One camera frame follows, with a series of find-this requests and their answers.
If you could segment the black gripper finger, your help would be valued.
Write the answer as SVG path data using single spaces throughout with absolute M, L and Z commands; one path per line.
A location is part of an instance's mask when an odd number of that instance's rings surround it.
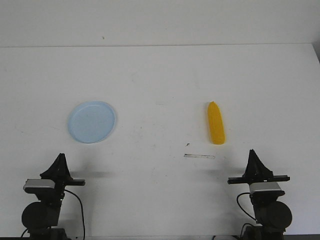
M 68 168 L 68 164 L 67 164 L 67 160 L 66 160 L 66 156 L 64 153 L 61 155 L 61 164 L 62 164 L 61 172 L 62 172 L 63 178 L 66 180 L 73 180 L 73 178 L 71 177 L 71 174 L 70 174 L 70 171 Z
M 273 172 L 269 170 L 259 159 L 258 155 L 254 150 L 252 150 L 252 157 L 254 163 L 254 172 L 255 175 L 260 177 L 272 177 Z
M 42 179 L 55 179 L 60 172 L 62 158 L 63 154 L 60 153 L 53 164 L 46 171 L 40 174 L 40 177 Z
M 253 178 L 255 175 L 255 157 L 254 157 L 255 151 L 253 149 L 249 150 L 249 156 L 247 161 L 247 166 L 245 168 L 245 172 L 242 175 L 244 178 Z

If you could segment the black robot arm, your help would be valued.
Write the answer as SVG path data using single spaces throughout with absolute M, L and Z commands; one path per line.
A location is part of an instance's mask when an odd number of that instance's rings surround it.
M 53 164 L 40 178 L 29 178 L 23 186 L 24 192 L 34 194 L 37 201 L 30 203 L 22 212 L 21 222 L 30 240 L 69 240 L 66 230 L 58 228 L 58 222 L 65 193 L 73 195 L 80 204 L 82 238 L 86 238 L 84 207 L 81 199 L 74 192 L 67 190 L 69 186 L 83 187 L 84 179 L 73 179 L 68 169 L 66 156 L 60 153 Z
M 288 175 L 274 175 L 251 149 L 244 174 L 241 177 L 230 177 L 229 185 L 247 184 L 249 192 L 240 193 L 236 202 L 241 210 L 244 208 L 239 198 L 248 195 L 253 207 L 254 216 L 247 211 L 244 213 L 253 219 L 257 225 L 243 224 L 238 237 L 240 240 L 283 240 L 286 228 L 292 223 L 293 216 L 290 208 L 278 198 L 285 195 L 279 182 L 288 182 Z

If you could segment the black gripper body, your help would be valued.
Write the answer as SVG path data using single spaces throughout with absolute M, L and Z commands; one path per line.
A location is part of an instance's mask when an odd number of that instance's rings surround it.
M 227 183 L 229 185 L 235 184 L 253 184 L 264 182 L 288 182 L 291 178 L 288 175 L 275 175 L 269 178 L 249 178 L 249 177 L 229 177 Z
M 55 181 L 54 189 L 58 193 L 64 192 L 67 186 L 79 186 L 82 187 L 86 184 L 84 179 L 58 179 Z

